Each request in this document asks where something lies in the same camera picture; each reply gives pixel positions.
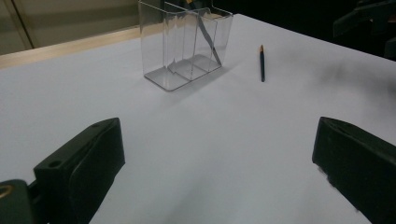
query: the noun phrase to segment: acrylic organizer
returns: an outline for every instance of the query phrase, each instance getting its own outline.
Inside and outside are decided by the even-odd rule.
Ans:
[[[139,0],[143,73],[173,91],[221,67],[233,14],[211,0]]]

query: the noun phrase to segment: white tabletop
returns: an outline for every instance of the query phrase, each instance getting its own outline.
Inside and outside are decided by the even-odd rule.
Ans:
[[[396,63],[234,15],[223,67],[173,92],[139,39],[2,69],[0,180],[114,117],[126,164],[92,224],[370,223],[311,158],[320,117],[396,145]]]

